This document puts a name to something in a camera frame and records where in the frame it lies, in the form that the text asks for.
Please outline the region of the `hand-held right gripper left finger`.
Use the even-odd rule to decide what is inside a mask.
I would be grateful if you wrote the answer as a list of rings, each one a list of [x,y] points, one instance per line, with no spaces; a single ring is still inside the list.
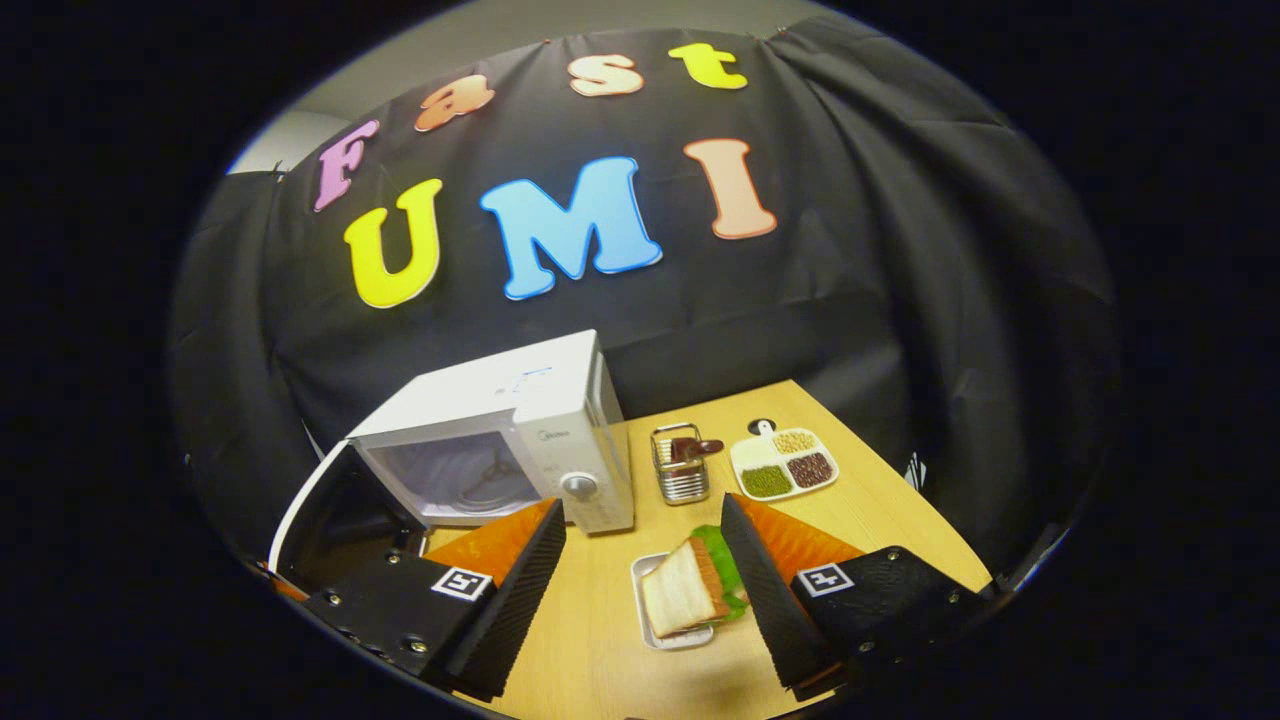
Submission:
[[[506,691],[564,542],[563,503],[544,498],[425,556],[388,550],[302,605],[384,664],[490,701]]]

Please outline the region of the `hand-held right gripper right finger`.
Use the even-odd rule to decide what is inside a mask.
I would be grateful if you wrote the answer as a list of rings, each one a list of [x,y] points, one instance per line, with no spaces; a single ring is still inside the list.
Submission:
[[[724,496],[721,533],[783,688],[809,700],[882,682],[970,629],[995,589],[910,550],[865,552],[768,503]]]

